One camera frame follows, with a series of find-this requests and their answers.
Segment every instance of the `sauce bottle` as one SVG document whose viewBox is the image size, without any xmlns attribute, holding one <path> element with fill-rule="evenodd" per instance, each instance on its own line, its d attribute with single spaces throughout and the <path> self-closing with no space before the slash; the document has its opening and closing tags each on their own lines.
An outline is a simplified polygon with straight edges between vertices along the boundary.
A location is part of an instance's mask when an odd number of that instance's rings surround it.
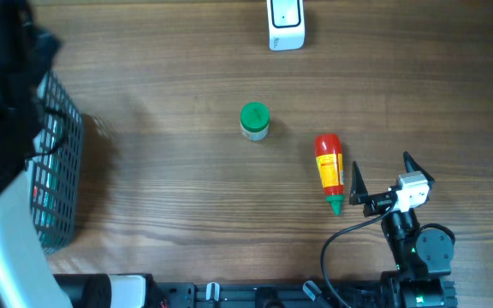
<svg viewBox="0 0 493 308">
<path fill-rule="evenodd" d="M 334 133 L 318 136 L 315 139 L 315 156 L 326 201 L 338 216 L 342 212 L 344 200 L 342 145 L 338 136 Z"/>
</svg>

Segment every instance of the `small jar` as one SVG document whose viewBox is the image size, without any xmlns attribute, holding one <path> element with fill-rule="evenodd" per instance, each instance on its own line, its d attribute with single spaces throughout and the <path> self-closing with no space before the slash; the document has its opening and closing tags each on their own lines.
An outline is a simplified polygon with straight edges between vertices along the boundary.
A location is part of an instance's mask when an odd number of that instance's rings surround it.
<svg viewBox="0 0 493 308">
<path fill-rule="evenodd" d="M 251 141 L 260 141 L 270 130 L 270 110 L 260 102 L 251 102 L 241 111 L 241 132 Z"/>
</svg>

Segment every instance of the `green lid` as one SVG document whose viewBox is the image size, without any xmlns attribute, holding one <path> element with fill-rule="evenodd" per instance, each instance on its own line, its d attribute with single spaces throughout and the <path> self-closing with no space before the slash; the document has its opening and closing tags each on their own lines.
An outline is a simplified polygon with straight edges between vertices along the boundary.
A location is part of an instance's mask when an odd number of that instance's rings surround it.
<svg viewBox="0 0 493 308">
<path fill-rule="evenodd" d="M 334 215 L 339 216 L 342 213 L 342 202 L 343 195 L 331 195 L 326 196 L 326 201 L 332 205 L 332 210 L 334 211 Z"/>
<path fill-rule="evenodd" d="M 261 132 L 270 124 L 270 110 L 264 104 L 251 102 L 241 111 L 241 125 L 251 133 Z"/>
</svg>

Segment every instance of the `wood grain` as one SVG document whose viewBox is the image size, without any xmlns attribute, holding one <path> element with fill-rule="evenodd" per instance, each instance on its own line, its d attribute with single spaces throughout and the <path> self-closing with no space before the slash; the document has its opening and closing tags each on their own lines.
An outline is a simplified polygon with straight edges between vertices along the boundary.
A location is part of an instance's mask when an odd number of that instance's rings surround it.
<svg viewBox="0 0 493 308">
<path fill-rule="evenodd" d="M 406 0 L 384 0 L 385 2 L 394 1 L 396 3 L 410 4 Z M 473 7 L 482 5 L 479 0 L 456 0 L 462 4 Z M 265 3 L 265 0 L 29 0 L 29 3 L 36 6 L 51 5 L 89 5 L 89 4 L 139 4 L 139 3 Z M 493 6 L 493 2 L 484 3 L 484 7 Z"/>
<path fill-rule="evenodd" d="M 338 133 L 346 189 L 370 191 L 411 154 L 437 179 L 423 223 L 457 234 L 461 306 L 493 306 L 493 7 L 306 2 L 305 48 L 267 47 L 264 3 L 53 6 L 56 71 L 84 112 L 77 239 L 59 273 L 150 272 L 159 281 L 320 277 L 336 230 L 364 221 L 324 202 L 312 142 Z M 239 133 L 241 106 L 271 110 L 270 136 Z M 394 268 L 379 226 L 329 251 L 336 279 Z"/>
</svg>

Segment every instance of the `black wire basket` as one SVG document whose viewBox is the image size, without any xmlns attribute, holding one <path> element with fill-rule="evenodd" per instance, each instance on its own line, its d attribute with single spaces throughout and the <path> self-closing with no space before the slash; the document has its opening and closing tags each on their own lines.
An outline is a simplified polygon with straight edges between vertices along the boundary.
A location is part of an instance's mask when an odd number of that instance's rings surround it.
<svg viewBox="0 0 493 308">
<path fill-rule="evenodd" d="M 34 140 L 37 152 L 53 149 L 65 133 L 68 138 L 55 153 L 33 158 L 28 169 L 33 224 L 45 254 L 51 254 L 74 237 L 84 128 L 80 112 L 52 70 L 41 82 L 38 96 L 45 108 L 67 115 L 45 116 L 45 128 Z"/>
</svg>

